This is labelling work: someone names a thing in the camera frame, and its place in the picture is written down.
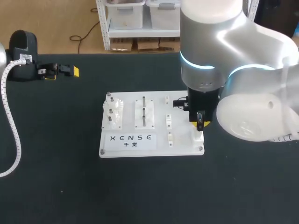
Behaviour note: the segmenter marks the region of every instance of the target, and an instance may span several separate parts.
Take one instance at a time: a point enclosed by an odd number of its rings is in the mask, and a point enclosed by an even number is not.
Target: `wooden floor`
[[[38,39],[39,54],[72,54],[78,42],[71,35],[85,36],[99,21],[95,0],[0,0],[0,42],[8,48],[11,34],[23,29],[33,32]],[[110,53],[105,51],[97,25],[83,40],[80,53]]]

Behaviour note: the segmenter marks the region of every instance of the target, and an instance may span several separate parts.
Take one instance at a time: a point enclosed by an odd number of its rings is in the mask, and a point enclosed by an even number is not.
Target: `black mat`
[[[245,142],[214,122],[204,156],[99,158],[106,92],[184,90],[177,54],[42,59],[80,78],[7,83],[22,158],[0,179],[1,224],[299,223],[297,142]],[[14,158],[1,106],[0,171]]]

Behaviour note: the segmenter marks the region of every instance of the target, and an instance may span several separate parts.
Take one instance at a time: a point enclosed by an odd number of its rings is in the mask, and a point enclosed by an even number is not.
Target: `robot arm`
[[[299,127],[298,61],[296,44],[251,22],[242,0],[182,1],[184,109],[199,131],[217,109],[220,125],[240,139],[294,139],[299,130],[288,124]]]

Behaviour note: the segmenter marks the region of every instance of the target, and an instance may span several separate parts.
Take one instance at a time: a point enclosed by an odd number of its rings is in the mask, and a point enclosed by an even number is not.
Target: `storage box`
[[[111,16],[113,27],[115,29],[141,29],[144,4],[145,0],[136,0],[136,3],[124,4],[112,4],[107,1],[106,6]]]
[[[147,0],[153,29],[178,30],[180,25],[180,0]]]

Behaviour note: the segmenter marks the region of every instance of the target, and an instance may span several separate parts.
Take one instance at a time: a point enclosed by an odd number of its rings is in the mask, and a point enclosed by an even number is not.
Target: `xense logo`
[[[138,136],[134,136],[134,135],[128,135],[128,136],[120,136],[119,140],[143,140],[143,139],[148,139],[151,140],[152,136],[151,135],[146,135],[146,136],[142,136],[142,135],[138,135]],[[116,136],[110,136],[110,141],[115,141]]]

